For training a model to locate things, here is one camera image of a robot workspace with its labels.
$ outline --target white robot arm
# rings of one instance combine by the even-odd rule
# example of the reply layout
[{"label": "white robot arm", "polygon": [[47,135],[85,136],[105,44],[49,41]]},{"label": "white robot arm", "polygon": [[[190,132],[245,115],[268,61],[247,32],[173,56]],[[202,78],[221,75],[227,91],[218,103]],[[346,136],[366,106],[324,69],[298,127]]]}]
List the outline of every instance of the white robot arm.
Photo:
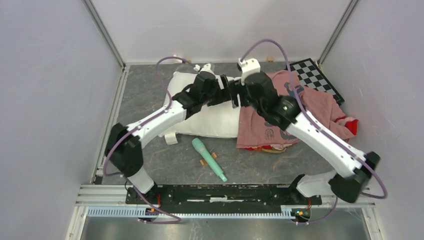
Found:
[{"label": "white robot arm", "polygon": [[[211,106],[232,101],[234,106],[252,106],[268,123],[296,136],[333,166],[334,170],[327,173],[299,175],[292,183],[298,194],[307,198],[335,194],[346,202],[355,202],[371,174],[323,132],[349,148],[373,169],[380,160],[379,156],[373,152],[365,154],[350,146],[306,111],[308,119],[292,97],[278,96],[271,79],[260,71],[256,59],[243,61],[239,65],[242,71],[241,79],[232,81],[228,81],[224,75],[216,79],[210,65],[205,65],[189,91],[183,90],[173,96],[170,106],[164,106],[126,127],[120,123],[113,126],[106,154],[125,133],[132,129],[134,131],[121,144],[122,147],[112,154],[110,161],[144,194],[154,186],[154,181],[143,168],[143,158],[140,159],[142,148],[172,125],[198,113],[204,104]],[[319,129],[310,123],[310,119]]]}]

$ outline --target small wooden block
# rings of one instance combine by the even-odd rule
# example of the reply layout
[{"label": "small wooden block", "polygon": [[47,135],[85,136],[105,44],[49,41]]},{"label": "small wooden block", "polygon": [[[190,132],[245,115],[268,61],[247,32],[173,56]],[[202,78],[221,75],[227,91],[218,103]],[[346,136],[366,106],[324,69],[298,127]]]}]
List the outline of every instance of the small wooden block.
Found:
[{"label": "small wooden block", "polygon": [[200,164],[201,164],[202,166],[208,165],[208,163],[207,163],[204,159],[201,159],[201,160],[200,160]]}]

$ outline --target red cloth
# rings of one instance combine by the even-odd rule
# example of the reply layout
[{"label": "red cloth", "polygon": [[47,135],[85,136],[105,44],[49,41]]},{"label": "red cloth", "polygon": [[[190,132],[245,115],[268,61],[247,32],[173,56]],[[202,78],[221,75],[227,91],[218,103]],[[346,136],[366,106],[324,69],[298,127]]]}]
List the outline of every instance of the red cloth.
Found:
[{"label": "red cloth", "polygon": [[[294,92],[289,83],[288,71],[269,73],[268,76],[272,79],[279,95],[294,97]],[[295,73],[292,73],[292,76],[303,105],[321,124],[344,140],[348,140],[357,134],[358,120],[346,116],[330,93],[301,86],[298,76]],[[237,148],[282,150],[300,142],[293,135],[267,123],[250,106],[241,108],[239,122]]]}]

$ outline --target teal microphone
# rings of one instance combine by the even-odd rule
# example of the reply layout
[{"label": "teal microphone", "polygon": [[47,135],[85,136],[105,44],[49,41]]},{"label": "teal microphone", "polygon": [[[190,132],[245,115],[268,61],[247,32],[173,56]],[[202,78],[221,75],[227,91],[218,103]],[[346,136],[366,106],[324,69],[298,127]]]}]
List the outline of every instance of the teal microphone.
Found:
[{"label": "teal microphone", "polygon": [[191,141],[191,143],[193,144],[194,149],[196,149],[196,151],[203,157],[203,159],[207,162],[210,168],[212,168],[215,174],[220,177],[224,182],[226,182],[227,178],[224,175],[224,171],[208,152],[203,142],[200,141],[200,139],[195,138],[193,139],[193,141]]}]

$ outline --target gray marble surface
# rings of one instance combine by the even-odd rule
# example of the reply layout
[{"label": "gray marble surface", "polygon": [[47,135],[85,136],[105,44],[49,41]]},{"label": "gray marble surface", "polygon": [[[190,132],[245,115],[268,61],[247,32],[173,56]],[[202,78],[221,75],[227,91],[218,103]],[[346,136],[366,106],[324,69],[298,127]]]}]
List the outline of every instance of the gray marble surface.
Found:
[{"label": "gray marble surface", "polygon": [[[261,63],[264,72],[284,69],[282,62]],[[166,86],[173,72],[193,72],[187,64],[163,64],[160,74]],[[237,77],[235,63],[216,63],[215,74]],[[155,77],[154,65],[133,65],[129,69],[118,122],[127,125],[159,109],[165,92]],[[222,184],[209,166],[202,166],[202,158],[193,148],[195,136],[177,135],[178,144],[167,145],[163,137],[155,137],[144,149],[144,167],[158,184]],[[200,137],[205,146],[218,156],[216,162],[224,170],[227,183],[284,184],[299,174],[320,174],[332,169],[318,153],[303,142],[283,153],[267,153],[236,149],[236,139]],[[109,172],[116,168],[110,164]],[[125,180],[118,176],[105,177],[102,184],[120,185]]]}]

